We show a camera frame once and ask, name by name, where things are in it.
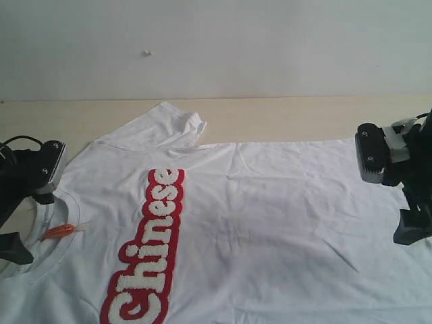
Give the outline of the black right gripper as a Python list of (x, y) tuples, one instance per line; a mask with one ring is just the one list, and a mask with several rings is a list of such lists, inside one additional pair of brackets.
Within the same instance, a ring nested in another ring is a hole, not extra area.
[(401, 209), (394, 232), (395, 244), (409, 246), (431, 237), (431, 112), (383, 129), (388, 146), (385, 186), (404, 186), (411, 209)]

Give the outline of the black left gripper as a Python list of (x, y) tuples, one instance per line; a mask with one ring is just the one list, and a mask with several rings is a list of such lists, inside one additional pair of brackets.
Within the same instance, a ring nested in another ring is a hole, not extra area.
[[(30, 149), (14, 150), (1, 162), (1, 225), (3, 225), (27, 197), (38, 204), (50, 205), (55, 202), (52, 192), (37, 194), (32, 186), (36, 175), (34, 160), (38, 151)], [(27, 265), (34, 261), (33, 255), (24, 246), (18, 232), (1, 234), (0, 258), (17, 265)]]

